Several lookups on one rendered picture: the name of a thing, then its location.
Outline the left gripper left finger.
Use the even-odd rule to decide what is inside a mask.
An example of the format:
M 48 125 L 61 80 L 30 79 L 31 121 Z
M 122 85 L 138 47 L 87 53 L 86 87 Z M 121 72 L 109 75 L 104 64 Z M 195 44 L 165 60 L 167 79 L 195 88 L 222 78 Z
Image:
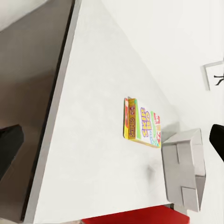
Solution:
M 24 135 L 20 124 L 0 130 L 0 180 L 20 150 Z

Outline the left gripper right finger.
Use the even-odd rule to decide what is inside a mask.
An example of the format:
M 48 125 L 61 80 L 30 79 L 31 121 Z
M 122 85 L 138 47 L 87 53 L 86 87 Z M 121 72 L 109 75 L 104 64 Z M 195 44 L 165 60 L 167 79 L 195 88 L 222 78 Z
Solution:
M 209 141 L 224 161 L 224 126 L 214 124 L 210 129 Z

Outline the board game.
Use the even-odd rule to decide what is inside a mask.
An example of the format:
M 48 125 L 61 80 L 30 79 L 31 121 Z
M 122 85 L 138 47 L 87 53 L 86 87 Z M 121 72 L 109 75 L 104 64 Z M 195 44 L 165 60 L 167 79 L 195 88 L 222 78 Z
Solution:
M 124 137 L 150 147 L 161 148 L 160 116 L 136 98 L 126 98 Z

